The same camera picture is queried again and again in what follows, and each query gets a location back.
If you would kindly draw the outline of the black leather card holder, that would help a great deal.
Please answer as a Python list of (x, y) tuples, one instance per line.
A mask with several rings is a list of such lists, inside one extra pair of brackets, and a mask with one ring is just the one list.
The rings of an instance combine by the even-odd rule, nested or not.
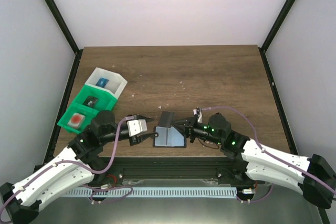
[(186, 137), (175, 127), (156, 126), (154, 131), (153, 147), (186, 148)]

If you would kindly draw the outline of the dark grey card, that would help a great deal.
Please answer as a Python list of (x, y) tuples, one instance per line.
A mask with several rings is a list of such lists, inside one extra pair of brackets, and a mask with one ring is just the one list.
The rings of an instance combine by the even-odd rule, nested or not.
[(175, 113), (170, 111), (163, 111), (161, 113), (158, 127), (165, 127), (170, 128), (172, 126), (172, 123), (174, 121)]

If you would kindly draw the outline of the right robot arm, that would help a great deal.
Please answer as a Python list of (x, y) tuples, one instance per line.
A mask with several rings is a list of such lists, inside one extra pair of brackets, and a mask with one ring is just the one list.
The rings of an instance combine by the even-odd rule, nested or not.
[(215, 143), (226, 157), (245, 162), (233, 170), (238, 183), (251, 179), (286, 187), (323, 209), (331, 208), (335, 200), (335, 171), (320, 155), (299, 156), (262, 145), (232, 130), (220, 113), (212, 115), (207, 123), (199, 122), (194, 115), (172, 125), (191, 142), (197, 138)]

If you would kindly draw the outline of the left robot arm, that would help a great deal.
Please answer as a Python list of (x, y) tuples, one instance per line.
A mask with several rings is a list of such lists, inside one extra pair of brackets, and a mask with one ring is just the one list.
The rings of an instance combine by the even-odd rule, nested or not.
[(27, 178), (1, 185), (1, 212), (9, 223), (30, 223), (48, 204), (62, 194), (90, 183), (102, 184), (113, 164), (118, 142), (140, 144), (156, 132), (147, 132), (152, 118), (128, 115), (115, 121), (110, 110), (100, 111), (85, 129), (52, 160)]

